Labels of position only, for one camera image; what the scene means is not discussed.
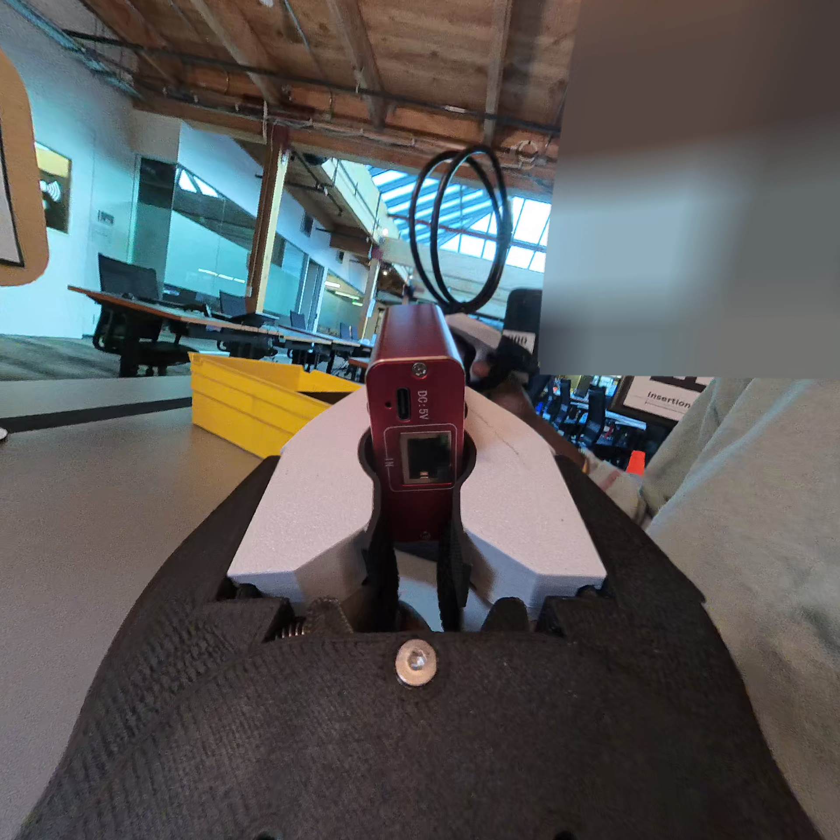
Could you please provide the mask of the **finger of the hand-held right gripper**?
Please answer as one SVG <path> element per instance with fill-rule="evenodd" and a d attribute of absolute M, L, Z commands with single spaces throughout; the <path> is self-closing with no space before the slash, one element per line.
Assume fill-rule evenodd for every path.
<path fill-rule="evenodd" d="M 472 347 L 476 355 L 494 353 L 502 338 L 499 330 L 463 312 L 448 314 L 446 323 L 454 340 Z"/>

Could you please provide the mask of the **yellow plastic bin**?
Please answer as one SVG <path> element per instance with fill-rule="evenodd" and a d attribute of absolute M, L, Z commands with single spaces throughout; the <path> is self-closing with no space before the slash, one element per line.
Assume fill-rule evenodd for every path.
<path fill-rule="evenodd" d="M 361 385 L 296 364 L 190 353 L 192 424 L 259 458 Z"/>

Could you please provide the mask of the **wooden office table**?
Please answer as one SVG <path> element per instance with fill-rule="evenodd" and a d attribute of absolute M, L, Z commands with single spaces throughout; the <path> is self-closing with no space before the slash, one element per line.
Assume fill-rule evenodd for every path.
<path fill-rule="evenodd" d="M 262 361 L 290 353 L 292 363 L 315 369 L 327 361 L 327 372 L 337 357 L 350 358 L 368 351 L 359 341 L 307 332 L 268 322 L 232 322 L 162 303 L 141 301 L 84 287 L 68 286 L 97 303 L 100 317 L 92 337 L 96 350 L 119 359 L 119 377 L 166 375 L 190 361 L 190 340 L 213 342 L 230 358 Z"/>

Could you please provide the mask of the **person's right forearm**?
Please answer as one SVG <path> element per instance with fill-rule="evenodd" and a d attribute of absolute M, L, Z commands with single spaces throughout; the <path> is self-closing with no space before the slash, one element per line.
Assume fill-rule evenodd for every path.
<path fill-rule="evenodd" d="M 621 470 L 598 458 L 590 449 L 569 442 L 535 410 L 526 392 L 521 394 L 518 412 L 521 419 L 546 441 L 555 456 L 569 460 L 637 525 L 643 529 L 649 527 L 654 515 L 643 498 L 640 476 Z"/>

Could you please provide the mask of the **grey desk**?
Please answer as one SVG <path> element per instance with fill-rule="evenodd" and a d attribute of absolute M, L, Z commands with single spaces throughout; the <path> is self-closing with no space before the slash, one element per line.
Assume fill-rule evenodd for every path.
<path fill-rule="evenodd" d="M 44 790 L 146 585 L 258 462 L 187 408 L 2 443 L 2 838 Z"/>

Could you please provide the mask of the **person's beige sweater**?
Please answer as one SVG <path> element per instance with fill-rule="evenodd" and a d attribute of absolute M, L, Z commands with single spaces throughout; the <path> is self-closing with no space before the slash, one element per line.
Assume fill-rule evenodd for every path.
<path fill-rule="evenodd" d="M 838 380 L 713 380 L 643 490 L 647 532 L 705 596 L 775 761 L 838 838 Z"/>

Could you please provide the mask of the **black office chair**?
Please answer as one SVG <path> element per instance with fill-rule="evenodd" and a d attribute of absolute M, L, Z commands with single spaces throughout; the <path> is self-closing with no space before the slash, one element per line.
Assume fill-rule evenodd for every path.
<path fill-rule="evenodd" d="M 161 285 L 153 269 L 98 256 L 100 289 L 125 300 L 159 303 Z M 93 346 L 118 355 L 119 376 L 165 376 L 172 367 L 188 364 L 192 349 L 174 341 L 162 341 L 163 319 L 131 308 L 101 304 L 101 314 L 92 336 Z"/>

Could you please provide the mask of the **instruction board with wooden frame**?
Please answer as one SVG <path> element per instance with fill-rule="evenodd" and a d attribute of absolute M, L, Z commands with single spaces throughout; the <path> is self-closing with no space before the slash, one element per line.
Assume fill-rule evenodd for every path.
<path fill-rule="evenodd" d="M 1 55 L 1 286 L 21 287 L 46 271 L 49 246 L 32 112 L 25 84 Z"/>

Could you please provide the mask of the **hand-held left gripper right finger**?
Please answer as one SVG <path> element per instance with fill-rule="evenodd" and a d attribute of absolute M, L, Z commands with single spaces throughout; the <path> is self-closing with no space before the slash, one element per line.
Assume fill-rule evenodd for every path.
<path fill-rule="evenodd" d="M 465 626 L 469 598 L 539 620 L 552 599 L 599 600 L 607 572 L 555 454 L 536 431 L 468 390 L 462 472 L 438 542 L 442 629 Z"/>

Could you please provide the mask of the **red ethernet splitter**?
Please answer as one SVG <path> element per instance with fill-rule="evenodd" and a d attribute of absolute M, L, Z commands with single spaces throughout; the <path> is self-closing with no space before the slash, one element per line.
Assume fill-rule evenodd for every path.
<path fill-rule="evenodd" d="M 364 383 L 386 526 L 396 543 L 439 540 L 464 464 L 466 373 L 437 305 L 385 311 Z"/>

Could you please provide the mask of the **black-framed sign board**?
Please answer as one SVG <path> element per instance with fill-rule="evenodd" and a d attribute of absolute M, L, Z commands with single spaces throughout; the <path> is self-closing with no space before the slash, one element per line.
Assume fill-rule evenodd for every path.
<path fill-rule="evenodd" d="M 624 376 L 610 411 L 645 424 L 673 427 L 711 381 L 711 377 Z"/>

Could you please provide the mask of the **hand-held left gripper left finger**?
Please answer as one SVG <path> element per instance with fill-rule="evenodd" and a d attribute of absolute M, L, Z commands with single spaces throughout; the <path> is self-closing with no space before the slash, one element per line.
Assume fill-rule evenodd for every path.
<path fill-rule="evenodd" d="M 361 387 L 284 445 L 227 577 L 299 613 L 337 606 L 354 631 L 391 631 L 399 572 L 367 403 Z"/>

